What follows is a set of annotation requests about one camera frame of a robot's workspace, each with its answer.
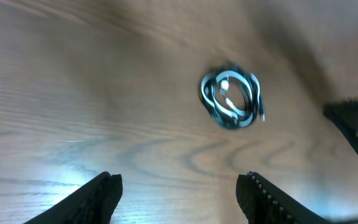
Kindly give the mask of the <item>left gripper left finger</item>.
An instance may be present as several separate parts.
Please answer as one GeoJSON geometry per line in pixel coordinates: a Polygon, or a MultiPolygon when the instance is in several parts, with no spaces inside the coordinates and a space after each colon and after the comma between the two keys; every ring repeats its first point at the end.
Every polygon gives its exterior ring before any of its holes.
{"type": "Polygon", "coordinates": [[[102,172],[25,224],[109,224],[122,193],[122,176],[102,172]]]}

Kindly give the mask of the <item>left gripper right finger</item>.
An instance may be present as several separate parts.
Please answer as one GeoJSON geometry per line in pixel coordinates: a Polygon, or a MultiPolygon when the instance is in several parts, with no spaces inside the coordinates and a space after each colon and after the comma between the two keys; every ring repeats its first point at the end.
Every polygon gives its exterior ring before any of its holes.
{"type": "Polygon", "coordinates": [[[256,172],[240,174],[236,198],[249,224],[330,224],[256,172]]]}

